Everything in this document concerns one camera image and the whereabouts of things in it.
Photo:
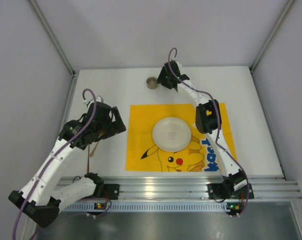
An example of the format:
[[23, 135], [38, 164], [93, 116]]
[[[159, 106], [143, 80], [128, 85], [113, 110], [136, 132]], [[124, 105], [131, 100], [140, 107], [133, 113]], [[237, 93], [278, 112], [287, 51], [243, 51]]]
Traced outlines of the yellow Pikachu placemat cloth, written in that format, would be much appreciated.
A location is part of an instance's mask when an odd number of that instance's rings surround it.
[[[221, 171], [214, 140], [201, 134], [195, 126], [196, 110], [192, 104], [148, 104], [130, 107], [126, 170], [142, 172], [205, 172]], [[168, 117], [187, 123], [191, 131], [188, 146], [179, 152], [167, 152], [154, 142], [155, 124]]]

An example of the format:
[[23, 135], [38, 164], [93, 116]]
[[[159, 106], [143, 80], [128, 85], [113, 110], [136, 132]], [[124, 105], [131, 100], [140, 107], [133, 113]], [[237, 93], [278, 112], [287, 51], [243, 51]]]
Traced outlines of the white round plate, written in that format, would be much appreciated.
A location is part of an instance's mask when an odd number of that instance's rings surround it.
[[165, 117], [153, 127], [152, 138], [157, 147], [166, 152], [179, 152], [191, 141], [192, 133], [188, 124], [177, 117]]

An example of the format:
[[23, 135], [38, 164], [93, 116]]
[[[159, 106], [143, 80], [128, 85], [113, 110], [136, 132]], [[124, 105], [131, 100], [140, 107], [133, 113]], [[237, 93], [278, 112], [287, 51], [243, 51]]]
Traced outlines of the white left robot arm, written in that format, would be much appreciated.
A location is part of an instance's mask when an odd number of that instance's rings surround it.
[[87, 173], [80, 180], [56, 190], [64, 170], [92, 143], [126, 131], [119, 110], [102, 102], [91, 102], [80, 119], [67, 122], [55, 145], [32, 179], [8, 199], [41, 228], [47, 228], [66, 207], [83, 198], [102, 198], [104, 180]]

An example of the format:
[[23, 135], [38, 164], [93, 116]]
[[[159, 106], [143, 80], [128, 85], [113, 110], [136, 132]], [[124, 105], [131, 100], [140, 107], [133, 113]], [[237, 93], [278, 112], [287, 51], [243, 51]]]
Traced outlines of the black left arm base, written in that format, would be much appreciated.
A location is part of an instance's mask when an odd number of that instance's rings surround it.
[[97, 177], [96, 189], [94, 195], [98, 198], [109, 200], [118, 200], [120, 194], [120, 185], [114, 183], [105, 183], [101, 177]]

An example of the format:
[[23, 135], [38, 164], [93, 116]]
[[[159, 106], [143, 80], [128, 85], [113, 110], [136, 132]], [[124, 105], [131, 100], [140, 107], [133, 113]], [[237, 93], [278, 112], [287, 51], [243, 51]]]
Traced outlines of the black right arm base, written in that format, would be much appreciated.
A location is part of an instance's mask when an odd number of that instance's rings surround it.
[[238, 172], [235, 175], [223, 176], [221, 183], [210, 183], [207, 185], [209, 199], [216, 202], [225, 200], [253, 199], [253, 188], [247, 179]]

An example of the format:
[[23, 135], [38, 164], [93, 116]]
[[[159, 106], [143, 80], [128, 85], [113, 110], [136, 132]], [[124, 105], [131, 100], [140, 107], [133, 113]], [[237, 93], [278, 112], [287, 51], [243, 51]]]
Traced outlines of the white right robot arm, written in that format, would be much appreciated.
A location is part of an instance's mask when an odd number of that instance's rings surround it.
[[210, 93], [196, 89], [190, 78], [181, 73], [181, 68], [178, 61], [169, 60], [162, 67], [157, 83], [167, 89], [176, 90], [194, 105], [197, 130], [208, 139], [214, 140], [213, 150], [221, 165], [222, 185], [226, 194], [224, 198], [239, 195], [243, 191], [243, 196], [248, 200], [248, 177], [243, 167], [229, 152], [229, 146], [223, 136], [219, 102]]

